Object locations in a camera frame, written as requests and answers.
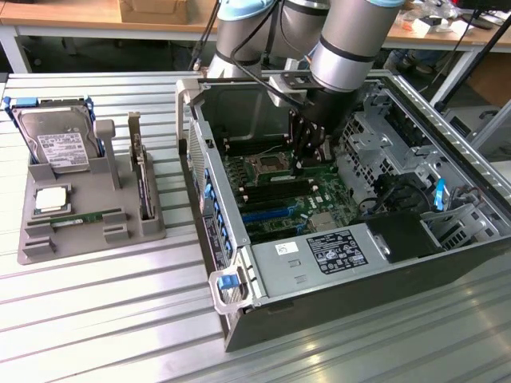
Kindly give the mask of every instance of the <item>wooden desk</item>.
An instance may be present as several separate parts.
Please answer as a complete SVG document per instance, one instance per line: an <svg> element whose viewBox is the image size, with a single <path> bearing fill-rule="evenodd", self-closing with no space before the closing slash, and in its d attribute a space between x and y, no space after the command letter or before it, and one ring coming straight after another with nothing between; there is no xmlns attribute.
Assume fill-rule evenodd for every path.
<svg viewBox="0 0 511 383"><path fill-rule="evenodd" d="M185 26L122 22L118 0L38 0L36 4L8 2L0 13L0 20L4 26L202 33L214 3L214 0L190 0L188 3L190 22Z"/></svg>
<svg viewBox="0 0 511 383"><path fill-rule="evenodd" d="M17 42L19 36L195 41L204 30L214 0L190 0L190 23L186 26L123 23L118 0L38 0L37 4L1 1L0 4L3 6L0 12L0 42L13 71L28 73L30 65ZM464 52L461 59L433 99L434 102L450 90L496 30L470 31L458 48ZM459 36L453 33L419 37L400 26L393 26L383 47L452 50L458 39ZM216 40L216 27L213 28L210 40ZM493 51L511 52L511 31L499 41Z"/></svg>

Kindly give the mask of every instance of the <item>metal bracket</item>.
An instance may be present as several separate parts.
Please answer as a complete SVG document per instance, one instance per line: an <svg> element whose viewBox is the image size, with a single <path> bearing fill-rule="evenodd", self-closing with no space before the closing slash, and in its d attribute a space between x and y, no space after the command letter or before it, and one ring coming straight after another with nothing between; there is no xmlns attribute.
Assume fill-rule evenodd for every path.
<svg viewBox="0 0 511 383"><path fill-rule="evenodd" d="M183 103L190 104L192 100L202 93L202 88L196 78L182 78L176 83L176 141L183 137Z"/></svg>
<svg viewBox="0 0 511 383"><path fill-rule="evenodd" d="M243 283L246 281L244 275L240 274L241 269L238 266L230 266L223 270L213 271L209 275L209 288L213 297L213 305L215 310L220 315L234 314L237 310L248 307L252 304L252 294L249 292L247 297L238 302L225 303L220 296L220 290L217 281L223 275L237 275L238 279Z"/></svg>

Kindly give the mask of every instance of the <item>desk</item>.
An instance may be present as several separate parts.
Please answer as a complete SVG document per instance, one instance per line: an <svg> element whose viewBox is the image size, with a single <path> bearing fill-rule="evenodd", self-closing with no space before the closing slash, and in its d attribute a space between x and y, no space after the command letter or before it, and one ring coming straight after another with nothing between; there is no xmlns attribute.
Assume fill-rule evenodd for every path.
<svg viewBox="0 0 511 383"><path fill-rule="evenodd" d="M509 377L510 255L448 286L225 353L177 161L175 84L188 76L10 76L3 96L89 94L97 118L116 122L116 152L128 150L127 113L141 112L167 238L18 265L28 151L0 112L2 381L483 382Z"/></svg>
<svg viewBox="0 0 511 383"><path fill-rule="evenodd" d="M0 43L15 73L29 73L19 36L55 36L61 38L133 38L148 40L197 40L206 25L213 0L190 0L190 24L186 26L121 22L118 0L48 0L39 4L1 2ZM495 30L475 29L460 44L464 52L438 90L432 103L448 93L456 80L481 51ZM399 26L393 26L384 48L452 50L456 34L428 34L421 38ZM216 27L210 40L216 40ZM495 46L494 52L511 52L511 31Z"/></svg>

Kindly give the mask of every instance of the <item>metal handle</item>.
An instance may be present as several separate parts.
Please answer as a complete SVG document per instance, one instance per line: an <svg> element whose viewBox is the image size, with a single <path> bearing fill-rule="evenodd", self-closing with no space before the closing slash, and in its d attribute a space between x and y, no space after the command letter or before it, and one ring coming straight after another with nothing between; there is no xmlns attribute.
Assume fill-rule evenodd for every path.
<svg viewBox="0 0 511 383"><path fill-rule="evenodd" d="M233 314L237 310L242 309L244 307L250 306L252 304L252 297L250 294L241 301L225 303L220 296L220 289L218 288L217 281L223 275L232 275L236 274L238 279L241 281L242 279L238 273L238 267L228 267L227 269L213 271L209 275L209 288L211 290L211 294L213 297L213 305L215 306L215 310L220 315Z"/></svg>

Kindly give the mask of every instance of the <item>motherboard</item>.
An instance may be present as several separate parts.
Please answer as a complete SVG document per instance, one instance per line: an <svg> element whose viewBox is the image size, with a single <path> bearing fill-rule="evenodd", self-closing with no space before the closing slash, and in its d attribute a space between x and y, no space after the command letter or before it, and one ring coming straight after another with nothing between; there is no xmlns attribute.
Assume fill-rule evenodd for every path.
<svg viewBox="0 0 511 383"><path fill-rule="evenodd" d="M344 227L358 214L335 163L291 176L291 151L271 149L223 162L252 243Z"/></svg>

